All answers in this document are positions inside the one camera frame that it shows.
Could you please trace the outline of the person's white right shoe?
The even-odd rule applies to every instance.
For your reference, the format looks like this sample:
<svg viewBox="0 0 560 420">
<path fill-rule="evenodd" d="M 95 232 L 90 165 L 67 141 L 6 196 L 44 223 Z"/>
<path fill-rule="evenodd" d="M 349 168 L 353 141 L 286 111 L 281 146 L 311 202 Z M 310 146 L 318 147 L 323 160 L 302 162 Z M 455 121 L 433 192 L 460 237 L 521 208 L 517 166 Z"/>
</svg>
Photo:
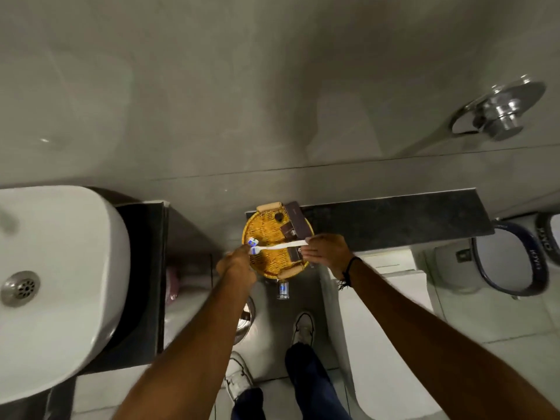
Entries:
<svg viewBox="0 0 560 420">
<path fill-rule="evenodd" d="M 312 313 L 303 311 L 298 314 L 293 325 L 291 346 L 304 344 L 312 347 L 315 338 L 315 321 Z"/>
</svg>

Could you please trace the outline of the white and blue toothbrush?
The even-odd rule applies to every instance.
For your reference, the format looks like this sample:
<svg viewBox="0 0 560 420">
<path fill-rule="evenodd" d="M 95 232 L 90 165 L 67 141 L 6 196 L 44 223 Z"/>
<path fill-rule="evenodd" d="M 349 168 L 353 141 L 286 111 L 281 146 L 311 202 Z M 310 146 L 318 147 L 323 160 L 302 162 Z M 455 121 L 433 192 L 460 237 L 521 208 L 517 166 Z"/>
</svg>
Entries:
<svg viewBox="0 0 560 420">
<path fill-rule="evenodd" d="M 250 247 L 249 254 L 257 255 L 260 252 L 265 251 L 265 250 L 282 250 L 282 249 L 285 249 L 285 248 L 287 249 L 287 248 L 290 248 L 290 247 L 306 246 L 306 245 L 308 245 L 308 242 L 305 239 L 303 239 L 303 240 L 287 241 L 287 242 L 283 242 L 281 244 L 261 246 L 261 245 L 259 245 L 259 241 L 257 239 L 251 237 L 251 238 L 249 238 L 249 240 L 246 244 Z"/>
</svg>

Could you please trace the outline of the black stone sink counter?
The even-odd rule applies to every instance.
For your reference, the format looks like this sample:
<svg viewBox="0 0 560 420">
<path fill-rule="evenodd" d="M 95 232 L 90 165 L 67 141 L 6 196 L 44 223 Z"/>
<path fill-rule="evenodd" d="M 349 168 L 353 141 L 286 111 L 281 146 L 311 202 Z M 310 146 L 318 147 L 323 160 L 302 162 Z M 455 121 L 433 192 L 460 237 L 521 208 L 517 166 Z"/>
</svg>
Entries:
<svg viewBox="0 0 560 420">
<path fill-rule="evenodd" d="M 169 209 L 161 202 L 122 205 L 117 211 L 130 239 L 127 297 L 109 343 L 80 375 L 147 365 L 163 351 Z"/>
</svg>

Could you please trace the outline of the black stone wall shelf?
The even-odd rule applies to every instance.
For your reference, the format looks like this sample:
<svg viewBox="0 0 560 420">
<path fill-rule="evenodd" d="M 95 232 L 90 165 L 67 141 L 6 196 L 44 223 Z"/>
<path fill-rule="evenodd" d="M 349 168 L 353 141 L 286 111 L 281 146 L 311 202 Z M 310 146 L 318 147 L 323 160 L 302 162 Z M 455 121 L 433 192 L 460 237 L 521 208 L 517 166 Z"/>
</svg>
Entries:
<svg viewBox="0 0 560 420">
<path fill-rule="evenodd" d="M 475 189 L 304 205 L 316 233 L 342 235 L 354 252 L 494 234 Z"/>
</svg>

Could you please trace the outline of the white ceramic sink basin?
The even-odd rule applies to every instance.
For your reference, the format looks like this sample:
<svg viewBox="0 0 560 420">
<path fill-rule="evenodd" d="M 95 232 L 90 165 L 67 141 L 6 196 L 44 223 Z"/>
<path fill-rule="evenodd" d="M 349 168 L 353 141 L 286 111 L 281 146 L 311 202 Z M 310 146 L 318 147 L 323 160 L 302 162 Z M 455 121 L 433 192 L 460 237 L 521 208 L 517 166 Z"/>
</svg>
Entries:
<svg viewBox="0 0 560 420">
<path fill-rule="evenodd" d="M 0 285 L 24 270 L 41 282 L 24 306 L 0 303 L 0 405 L 61 384 L 101 353 L 127 297 L 129 240 L 93 190 L 0 189 Z"/>
</svg>

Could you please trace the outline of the person's left hand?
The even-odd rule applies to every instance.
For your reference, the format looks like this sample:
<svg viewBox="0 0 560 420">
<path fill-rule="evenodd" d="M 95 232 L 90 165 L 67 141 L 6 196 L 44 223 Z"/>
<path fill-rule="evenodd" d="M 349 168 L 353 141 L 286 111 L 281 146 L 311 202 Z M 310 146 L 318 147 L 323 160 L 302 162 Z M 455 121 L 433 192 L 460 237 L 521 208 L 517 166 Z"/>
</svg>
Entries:
<svg viewBox="0 0 560 420">
<path fill-rule="evenodd" d="M 216 271 L 221 279 L 228 284 L 235 285 L 249 291 L 256 283 L 256 273 L 250 263 L 236 261 L 236 249 L 225 254 L 216 265 Z"/>
</svg>

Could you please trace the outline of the chrome round fixture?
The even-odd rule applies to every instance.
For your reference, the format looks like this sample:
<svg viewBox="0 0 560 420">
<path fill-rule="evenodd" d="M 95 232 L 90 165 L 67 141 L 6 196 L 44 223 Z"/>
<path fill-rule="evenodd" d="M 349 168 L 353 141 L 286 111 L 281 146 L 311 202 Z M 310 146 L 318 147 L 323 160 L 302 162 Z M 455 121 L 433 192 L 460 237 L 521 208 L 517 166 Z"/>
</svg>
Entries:
<svg viewBox="0 0 560 420">
<path fill-rule="evenodd" d="M 239 344 L 248 334 L 256 317 L 256 307 L 251 297 L 248 298 L 238 320 L 234 346 Z"/>
</svg>

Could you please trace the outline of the person's left leg blue jeans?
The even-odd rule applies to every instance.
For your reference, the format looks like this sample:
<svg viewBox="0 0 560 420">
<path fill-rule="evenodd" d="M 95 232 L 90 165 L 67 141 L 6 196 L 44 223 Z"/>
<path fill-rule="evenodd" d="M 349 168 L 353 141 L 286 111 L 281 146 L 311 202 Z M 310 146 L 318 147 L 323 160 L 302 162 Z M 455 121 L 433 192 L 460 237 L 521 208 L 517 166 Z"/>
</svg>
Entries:
<svg viewBox="0 0 560 420">
<path fill-rule="evenodd" d="M 231 420 L 266 420 L 263 410 L 264 395 L 261 388 L 249 388 L 235 400 Z"/>
</svg>

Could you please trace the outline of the blue rimmed toilet lid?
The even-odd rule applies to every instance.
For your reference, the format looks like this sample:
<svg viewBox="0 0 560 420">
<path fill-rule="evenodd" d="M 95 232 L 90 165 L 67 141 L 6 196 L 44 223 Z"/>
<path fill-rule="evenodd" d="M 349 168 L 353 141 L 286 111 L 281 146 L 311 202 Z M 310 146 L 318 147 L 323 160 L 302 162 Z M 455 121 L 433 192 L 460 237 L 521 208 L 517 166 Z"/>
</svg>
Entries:
<svg viewBox="0 0 560 420">
<path fill-rule="evenodd" d="M 560 268 L 560 213 L 538 213 L 535 227 L 537 238 L 545 254 Z"/>
</svg>

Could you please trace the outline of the chrome sink drain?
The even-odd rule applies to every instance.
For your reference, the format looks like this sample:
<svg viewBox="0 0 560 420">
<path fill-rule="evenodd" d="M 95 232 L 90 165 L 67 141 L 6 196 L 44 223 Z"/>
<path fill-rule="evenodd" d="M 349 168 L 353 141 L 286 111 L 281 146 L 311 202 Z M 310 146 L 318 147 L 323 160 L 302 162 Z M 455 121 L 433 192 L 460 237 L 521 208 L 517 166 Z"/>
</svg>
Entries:
<svg viewBox="0 0 560 420">
<path fill-rule="evenodd" d="M 0 285 L 0 303 L 9 308 L 19 308 L 29 303 L 40 289 L 39 276 L 30 270 L 19 271 Z"/>
</svg>

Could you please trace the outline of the person's right hand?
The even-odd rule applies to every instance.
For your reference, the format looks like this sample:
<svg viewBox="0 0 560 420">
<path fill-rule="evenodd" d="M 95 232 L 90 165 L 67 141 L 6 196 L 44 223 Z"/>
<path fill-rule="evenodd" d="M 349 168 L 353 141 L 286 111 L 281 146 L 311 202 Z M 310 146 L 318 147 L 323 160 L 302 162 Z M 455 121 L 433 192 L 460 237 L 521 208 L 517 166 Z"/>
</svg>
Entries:
<svg viewBox="0 0 560 420">
<path fill-rule="evenodd" d="M 321 238 L 321 263 L 326 266 L 340 281 L 345 281 L 348 265 L 354 259 L 353 252 L 346 244 L 342 235 L 323 233 L 313 237 Z"/>
</svg>

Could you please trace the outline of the large dark brown box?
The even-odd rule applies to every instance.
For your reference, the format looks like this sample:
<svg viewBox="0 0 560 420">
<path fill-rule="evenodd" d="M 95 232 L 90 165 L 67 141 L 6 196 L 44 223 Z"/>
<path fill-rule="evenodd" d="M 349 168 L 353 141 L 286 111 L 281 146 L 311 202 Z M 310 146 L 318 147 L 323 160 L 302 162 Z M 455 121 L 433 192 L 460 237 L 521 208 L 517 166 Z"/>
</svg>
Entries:
<svg viewBox="0 0 560 420">
<path fill-rule="evenodd" d="M 285 204 L 284 210 L 286 212 L 288 222 L 292 223 L 298 235 L 298 240 L 303 240 L 314 235 L 312 227 L 305 218 L 298 202 Z"/>
</svg>

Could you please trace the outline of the person's left forearm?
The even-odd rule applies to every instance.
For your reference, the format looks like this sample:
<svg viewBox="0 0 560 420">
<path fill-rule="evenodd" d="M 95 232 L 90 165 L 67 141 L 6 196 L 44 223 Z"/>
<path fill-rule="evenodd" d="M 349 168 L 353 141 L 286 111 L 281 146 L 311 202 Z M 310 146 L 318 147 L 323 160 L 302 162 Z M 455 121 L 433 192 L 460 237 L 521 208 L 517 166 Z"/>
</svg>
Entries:
<svg viewBox="0 0 560 420">
<path fill-rule="evenodd" d="M 255 282 L 250 271 L 228 271 L 130 389 L 113 420 L 209 420 Z"/>
</svg>

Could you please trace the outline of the person's white shoe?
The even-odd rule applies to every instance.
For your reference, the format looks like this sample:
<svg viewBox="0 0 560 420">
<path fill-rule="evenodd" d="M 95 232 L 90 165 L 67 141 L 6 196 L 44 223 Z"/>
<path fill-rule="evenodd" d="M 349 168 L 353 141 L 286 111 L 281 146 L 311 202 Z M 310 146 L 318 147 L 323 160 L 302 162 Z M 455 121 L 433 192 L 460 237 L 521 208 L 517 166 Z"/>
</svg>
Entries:
<svg viewBox="0 0 560 420">
<path fill-rule="evenodd" d="M 253 378 L 244 359 L 236 351 L 231 352 L 223 385 L 233 402 L 236 402 L 247 390 L 255 388 Z"/>
<path fill-rule="evenodd" d="M 291 346 L 304 344 L 312 347 L 315 338 L 315 321 L 312 313 L 303 311 L 298 314 L 293 325 Z"/>
</svg>

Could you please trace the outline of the person's right leg blue jeans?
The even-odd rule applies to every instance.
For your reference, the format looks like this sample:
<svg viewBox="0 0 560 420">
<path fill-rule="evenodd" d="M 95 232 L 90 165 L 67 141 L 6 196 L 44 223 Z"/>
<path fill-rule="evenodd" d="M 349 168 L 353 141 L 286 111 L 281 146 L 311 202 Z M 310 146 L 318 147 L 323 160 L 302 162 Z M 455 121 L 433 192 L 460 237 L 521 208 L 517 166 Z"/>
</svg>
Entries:
<svg viewBox="0 0 560 420">
<path fill-rule="evenodd" d="M 303 420 L 352 420 L 310 345 L 293 344 L 284 361 Z"/>
</svg>

